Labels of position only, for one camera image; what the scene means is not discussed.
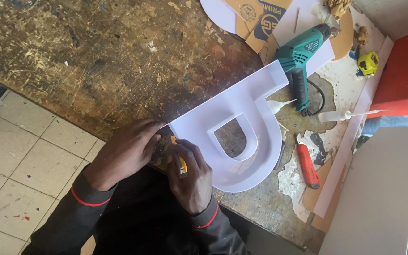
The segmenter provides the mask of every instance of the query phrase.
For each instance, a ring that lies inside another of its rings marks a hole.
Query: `red utility knife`
[[[300,162],[302,163],[303,176],[305,182],[311,189],[317,190],[320,187],[320,179],[314,169],[313,161],[311,160],[310,151],[306,146],[300,134],[297,136],[298,153],[300,154]]]

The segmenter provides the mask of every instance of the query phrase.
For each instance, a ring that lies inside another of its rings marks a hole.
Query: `person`
[[[167,176],[145,166],[164,122],[123,127],[76,177],[22,254],[80,254],[94,235],[93,254],[247,254],[212,195],[212,168],[187,140],[172,144],[188,167],[180,179],[173,157]]]

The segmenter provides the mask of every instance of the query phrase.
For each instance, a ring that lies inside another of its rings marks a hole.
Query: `red wall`
[[[382,115],[408,115],[408,35],[394,42],[382,73],[370,110],[395,111],[370,114],[368,118]]]

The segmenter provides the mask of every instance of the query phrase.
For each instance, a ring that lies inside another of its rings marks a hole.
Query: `black sleeve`
[[[191,217],[202,254],[247,254],[247,249],[230,221],[219,210],[215,197],[198,216]]]
[[[97,191],[81,172],[47,222],[31,235],[31,243],[22,254],[79,255],[116,186]]]

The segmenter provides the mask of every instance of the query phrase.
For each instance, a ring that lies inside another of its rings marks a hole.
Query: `red stripe on sleeve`
[[[75,197],[75,199],[76,199],[78,202],[80,202],[80,203],[82,203],[83,205],[85,205],[85,206],[101,206],[101,205],[105,204],[106,202],[110,201],[110,199],[111,199],[111,198],[109,198],[108,200],[106,200],[105,202],[103,202],[103,203],[101,203],[101,204],[88,204],[88,203],[84,202],[83,200],[81,200],[81,199],[75,194],[75,191],[73,191],[73,186],[70,188],[70,191],[72,192],[72,195]]]
[[[213,220],[215,219],[215,217],[217,216],[217,212],[218,212],[218,204],[217,204],[217,209],[215,210],[215,213],[213,214],[213,217],[212,217],[212,219],[210,219],[210,221],[209,222],[207,222],[207,224],[205,224],[205,225],[202,225],[202,226],[193,226],[193,228],[205,228],[205,227],[207,227],[208,225],[210,225],[210,223],[212,223],[213,222]]]

